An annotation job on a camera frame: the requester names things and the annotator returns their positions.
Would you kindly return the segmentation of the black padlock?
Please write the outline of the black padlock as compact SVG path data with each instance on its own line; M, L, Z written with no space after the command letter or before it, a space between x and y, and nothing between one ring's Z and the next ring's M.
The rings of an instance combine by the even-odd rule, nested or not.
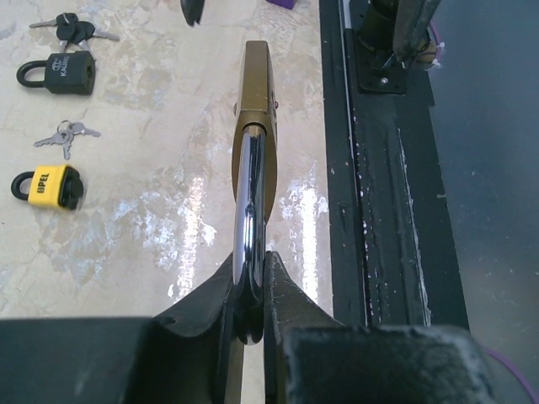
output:
M26 75L44 68L41 81L30 81ZM45 88L53 94L76 94L89 96L96 78L95 59L89 51L50 54L47 60L28 61L16 73L19 84L26 88Z

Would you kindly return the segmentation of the brass padlock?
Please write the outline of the brass padlock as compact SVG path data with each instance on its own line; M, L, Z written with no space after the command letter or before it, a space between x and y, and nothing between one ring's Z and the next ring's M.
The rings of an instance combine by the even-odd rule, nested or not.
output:
M234 107L232 148L234 327L246 345L259 342L264 329L266 224L276 191L275 109L269 45L249 40Z

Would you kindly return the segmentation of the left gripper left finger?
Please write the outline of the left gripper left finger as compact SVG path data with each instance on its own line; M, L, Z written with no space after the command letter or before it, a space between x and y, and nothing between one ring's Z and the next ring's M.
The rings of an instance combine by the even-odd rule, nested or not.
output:
M232 260L153 317L1 323L4 403L238 403Z

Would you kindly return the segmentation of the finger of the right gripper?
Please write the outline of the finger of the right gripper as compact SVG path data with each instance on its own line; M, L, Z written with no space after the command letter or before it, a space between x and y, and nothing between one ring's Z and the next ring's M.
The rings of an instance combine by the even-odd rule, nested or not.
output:
M399 62L408 60L419 48L440 0L400 0L392 40L392 51Z
M193 27L200 24L205 0L180 0L180 6L188 26Z

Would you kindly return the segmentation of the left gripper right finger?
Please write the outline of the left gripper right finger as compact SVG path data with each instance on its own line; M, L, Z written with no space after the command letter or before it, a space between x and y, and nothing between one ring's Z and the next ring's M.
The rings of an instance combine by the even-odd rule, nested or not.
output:
M458 327L347 327L264 263L268 403L495 403L485 355Z

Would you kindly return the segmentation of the yellow padlock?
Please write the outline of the yellow padlock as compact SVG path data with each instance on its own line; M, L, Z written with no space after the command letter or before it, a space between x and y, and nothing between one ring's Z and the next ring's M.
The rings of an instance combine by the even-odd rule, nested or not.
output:
M38 166L17 175L11 193L36 207L73 211L84 196L84 185L79 171L71 165Z

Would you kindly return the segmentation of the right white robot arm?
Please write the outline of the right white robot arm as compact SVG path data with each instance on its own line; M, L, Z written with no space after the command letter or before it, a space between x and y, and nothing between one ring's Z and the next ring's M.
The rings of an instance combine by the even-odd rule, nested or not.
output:
M438 1L319 1L323 61L356 54L367 70L409 69L438 61L432 19Z

